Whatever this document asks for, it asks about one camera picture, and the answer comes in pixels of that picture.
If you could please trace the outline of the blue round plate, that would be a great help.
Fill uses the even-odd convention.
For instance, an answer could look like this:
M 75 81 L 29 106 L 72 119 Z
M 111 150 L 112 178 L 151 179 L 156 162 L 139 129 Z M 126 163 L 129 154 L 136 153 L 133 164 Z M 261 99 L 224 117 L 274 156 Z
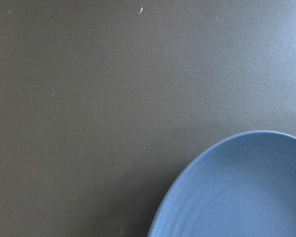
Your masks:
M 150 237 L 296 237 L 296 137 L 226 138 L 176 178 Z

